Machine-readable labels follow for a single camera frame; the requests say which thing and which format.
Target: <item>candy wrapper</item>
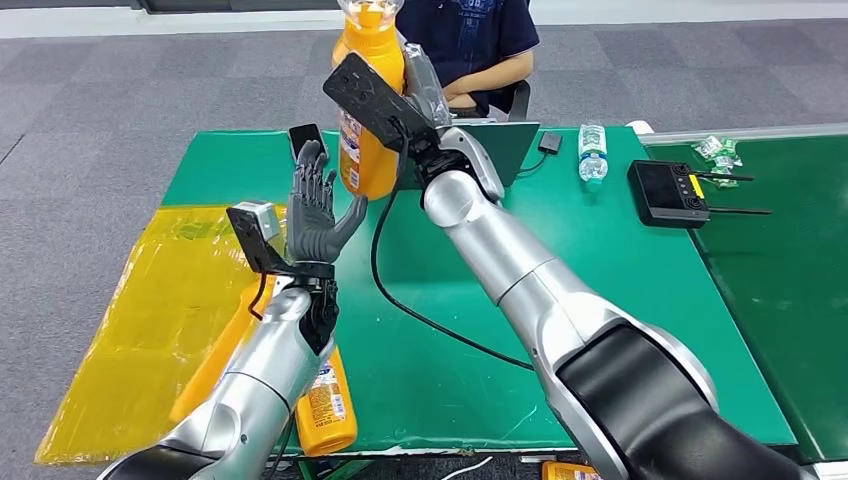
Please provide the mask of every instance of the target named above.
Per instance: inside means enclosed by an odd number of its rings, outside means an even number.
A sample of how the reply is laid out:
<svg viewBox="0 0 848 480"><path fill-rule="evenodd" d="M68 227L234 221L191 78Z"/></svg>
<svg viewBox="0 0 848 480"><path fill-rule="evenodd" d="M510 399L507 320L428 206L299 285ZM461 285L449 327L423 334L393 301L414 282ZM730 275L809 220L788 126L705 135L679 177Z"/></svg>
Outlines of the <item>candy wrapper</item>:
<svg viewBox="0 0 848 480"><path fill-rule="evenodd" d="M710 135L702 142L695 144L693 148L704 160L713 164L710 169L712 173L732 175L733 167L742 166L742 159L736 153L736 140L720 139ZM709 181L722 188L739 186L736 180L715 179Z"/></svg>

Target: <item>bottle label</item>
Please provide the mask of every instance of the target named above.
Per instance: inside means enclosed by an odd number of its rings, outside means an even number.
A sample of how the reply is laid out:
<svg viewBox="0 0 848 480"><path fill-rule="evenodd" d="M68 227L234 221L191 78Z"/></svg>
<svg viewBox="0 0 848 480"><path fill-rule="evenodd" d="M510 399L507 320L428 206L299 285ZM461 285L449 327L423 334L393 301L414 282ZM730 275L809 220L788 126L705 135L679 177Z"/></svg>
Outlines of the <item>bottle label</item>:
<svg viewBox="0 0 848 480"><path fill-rule="evenodd" d="M580 156L589 153L607 154L607 136L604 127L600 125L580 126Z"/></svg>
<svg viewBox="0 0 848 480"><path fill-rule="evenodd" d="M346 417L336 372L330 364L325 364L309 390L309 406L316 427L341 422Z"/></svg>
<svg viewBox="0 0 848 480"><path fill-rule="evenodd" d="M362 134L362 125L344 110L339 110L339 137L342 150L351 159L347 171L347 181L354 189L359 188L359 137Z"/></svg>
<svg viewBox="0 0 848 480"><path fill-rule="evenodd" d="M569 464L554 464L544 475L545 480L601 480L591 468Z"/></svg>

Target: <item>green work surface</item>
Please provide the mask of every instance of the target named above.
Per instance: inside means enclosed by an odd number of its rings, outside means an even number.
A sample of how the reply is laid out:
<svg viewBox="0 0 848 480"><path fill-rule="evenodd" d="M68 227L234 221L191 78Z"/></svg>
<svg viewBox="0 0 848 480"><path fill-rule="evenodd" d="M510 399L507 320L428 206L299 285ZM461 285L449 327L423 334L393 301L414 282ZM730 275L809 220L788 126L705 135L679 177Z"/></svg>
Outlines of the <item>green work surface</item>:
<svg viewBox="0 0 848 480"><path fill-rule="evenodd" d="M705 169L689 145L648 149ZM742 141L735 189L704 184L714 216L697 237L809 461L848 460L848 137Z"/></svg>
<svg viewBox="0 0 848 480"><path fill-rule="evenodd" d="M610 172L603 191L590 195L577 176L576 130L558 132L564 136L562 153L518 180L504 206L587 284L686 343L712 373L721 412L731 423L762 442L794 444L686 232L639 223L625 183L629 161L645 156L637 137L630 129L608 131ZM325 140L337 141L330 133ZM292 175L289 150L282 132L198 134L164 205L285 202ZM530 152L525 165L539 158ZM336 192L340 215L350 195L341 185ZM348 451L572 447L533 373L420 324L380 296L369 270L369 249L382 206L379 201L369 207L336 264L337 339L359 422L357 441ZM488 347L527 360L501 312L427 220L418 193L398 195L379 264L386 287L399 300Z"/></svg>

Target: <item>black phone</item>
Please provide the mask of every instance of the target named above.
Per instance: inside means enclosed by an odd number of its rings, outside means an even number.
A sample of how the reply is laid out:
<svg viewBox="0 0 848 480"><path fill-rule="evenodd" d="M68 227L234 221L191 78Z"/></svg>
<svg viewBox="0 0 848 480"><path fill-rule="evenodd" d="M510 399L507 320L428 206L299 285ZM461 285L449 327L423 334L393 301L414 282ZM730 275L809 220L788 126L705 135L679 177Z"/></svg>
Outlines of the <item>black phone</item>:
<svg viewBox="0 0 848 480"><path fill-rule="evenodd" d="M297 160L297 156L300 154L300 149L302 149L309 140L317 140L318 143L321 144L321 153L327 153L327 149L324 148L324 140L321 138L321 130L318 128L318 125L309 123L289 129L289 142L292 146L292 160Z"/></svg>

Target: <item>orange bottle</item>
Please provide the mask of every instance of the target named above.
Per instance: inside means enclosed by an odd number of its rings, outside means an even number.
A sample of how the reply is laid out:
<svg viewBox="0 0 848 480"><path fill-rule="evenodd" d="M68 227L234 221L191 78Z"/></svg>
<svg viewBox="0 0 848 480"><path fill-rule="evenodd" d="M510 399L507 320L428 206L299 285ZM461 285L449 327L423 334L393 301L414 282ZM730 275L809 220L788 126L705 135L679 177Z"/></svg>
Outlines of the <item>orange bottle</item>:
<svg viewBox="0 0 848 480"><path fill-rule="evenodd" d="M337 452L356 440L356 417L338 347L296 405L297 436L306 456Z"/></svg>
<svg viewBox="0 0 848 480"><path fill-rule="evenodd" d="M403 0L338 0L345 26L333 49L333 68L358 53L396 92L403 89L403 52L395 15ZM339 114L339 175L347 190L374 200L388 195L397 175L397 153L350 115Z"/></svg>
<svg viewBox="0 0 848 480"><path fill-rule="evenodd" d="M542 480L601 480L591 467L571 463L545 462Z"/></svg>

